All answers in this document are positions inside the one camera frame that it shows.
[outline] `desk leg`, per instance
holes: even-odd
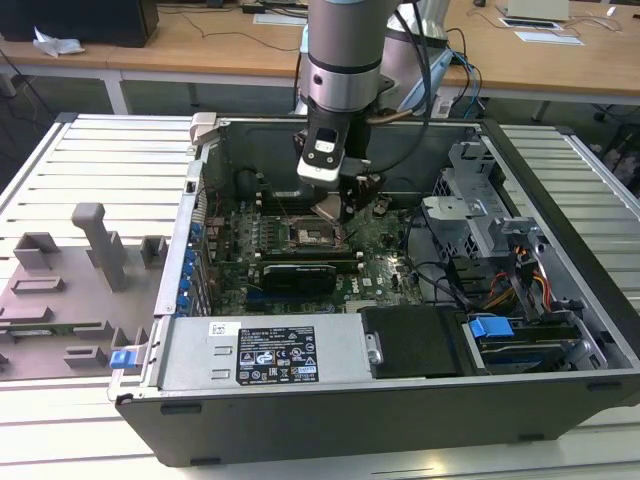
[[[198,100],[198,90],[195,83],[187,83],[187,89],[189,90],[189,103],[192,107],[199,107],[200,100]]]
[[[122,77],[120,76],[120,72],[112,71],[107,73],[108,75],[105,76],[102,81],[107,89],[113,113],[116,115],[129,115],[129,102],[127,101],[127,97],[122,89]]]
[[[533,115],[531,115],[531,120],[533,120],[534,122],[541,122],[542,117],[544,117],[544,114],[547,113],[549,105],[551,105],[551,102],[539,102],[538,106],[533,112]]]
[[[16,89],[13,88],[10,75],[0,75],[0,93],[5,97],[16,96]]]

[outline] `power supply label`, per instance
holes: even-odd
[[[317,382],[313,327],[241,328],[237,367],[240,385]]]

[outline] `blue latch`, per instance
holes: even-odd
[[[192,223],[191,224],[191,234],[194,235],[195,237],[199,237],[200,233],[202,232],[202,227],[200,226],[199,223]]]
[[[478,337],[513,337],[513,328],[507,317],[476,317],[469,322],[475,338]]]
[[[111,354],[109,366],[113,369],[135,368],[136,352],[131,350],[117,350]]]
[[[184,295],[180,295],[176,300],[176,305],[178,307],[186,308],[189,306],[189,298]]]

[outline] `white sticker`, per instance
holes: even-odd
[[[210,337],[235,337],[242,326],[241,322],[211,322],[209,324]]]

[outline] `motherboard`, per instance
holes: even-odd
[[[212,202],[213,314],[355,313],[422,303],[404,256],[408,212],[390,204],[381,197],[340,226],[281,204],[263,208],[260,200]]]

